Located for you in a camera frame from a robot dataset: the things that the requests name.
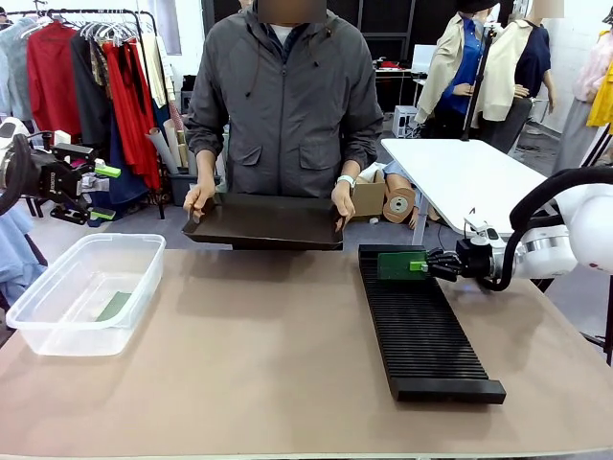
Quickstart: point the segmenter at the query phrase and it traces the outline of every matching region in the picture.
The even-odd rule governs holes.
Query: red dress
[[[122,136],[125,162],[151,189],[160,188],[157,151],[146,137],[156,127],[137,44],[115,47],[104,43],[115,117]]]
[[[53,22],[28,39],[28,86],[34,120],[41,130],[80,135],[70,53],[70,40],[76,33]]]

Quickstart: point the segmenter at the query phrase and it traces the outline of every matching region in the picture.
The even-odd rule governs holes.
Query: hand
[[[454,96],[472,96],[472,93],[474,92],[475,87],[469,85],[468,83],[462,83],[462,84],[458,84],[456,87],[453,88],[453,94]]]
[[[551,115],[556,110],[557,97],[555,93],[549,93],[549,114]]]
[[[587,102],[591,104],[596,100],[596,96],[598,96],[598,91],[594,88],[590,89],[590,92],[587,93]]]
[[[193,216],[200,219],[204,213],[202,208],[206,204],[209,198],[215,195],[215,179],[213,176],[206,177],[204,179],[198,178],[198,183],[193,187],[185,197],[185,203],[183,209],[188,213],[193,208]]]
[[[528,96],[530,96],[530,91],[527,88],[524,88],[521,84],[515,86],[515,98],[524,99]]]
[[[355,206],[352,201],[352,187],[346,180],[341,180],[334,191],[332,192],[332,202],[338,210],[338,214],[341,215],[341,219],[336,222],[336,231],[343,230],[349,221],[355,216]]]

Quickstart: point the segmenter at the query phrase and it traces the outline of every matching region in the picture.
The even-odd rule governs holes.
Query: beige cardigan
[[[507,119],[515,95],[515,69],[532,31],[524,20],[511,22],[491,45],[472,127],[479,127],[479,114],[493,122]]]
[[[421,91],[418,102],[418,114],[415,117],[417,123],[425,121],[434,112],[435,107],[441,100],[441,96],[451,84],[464,54],[464,22],[459,14],[451,18],[443,36],[437,42],[437,48],[432,57],[428,80]]]

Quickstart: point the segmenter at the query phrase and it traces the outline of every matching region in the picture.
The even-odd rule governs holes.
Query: jacket pocket
[[[340,141],[303,142],[300,145],[300,183],[306,196],[330,197],[341,163]]]
[[[243,146],[235,144],[230,147],[228,161],[228,178],[230,192],[236,194],[261,194],[262,179],[259,168],[261,146]]]

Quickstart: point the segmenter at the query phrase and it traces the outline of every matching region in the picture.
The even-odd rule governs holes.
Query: white wall
[[[174,87],[181,90],[184,75],[198,72],[202,47],[204,44],[204,25],[200,0],[175,0],[179,34],[181,36],[181,56],[170,56],[174,71]],[[45,8],[53,9],[127,9],[139,10],[138,0],[48,0]],[[33,10],[33,2],[24,0],[1,0],[0,5],[7,11]]]
[[[611,6],[611,0],[566,0],[564,19],[544,21],[551,37],[552,72],[557,86],[557,110],[545,117],[546,127],[557,132],[564,129],[574,99],[573,84],[599,33],[609,29],[602,20]],[[546,90],[541,95],[546,99]]]

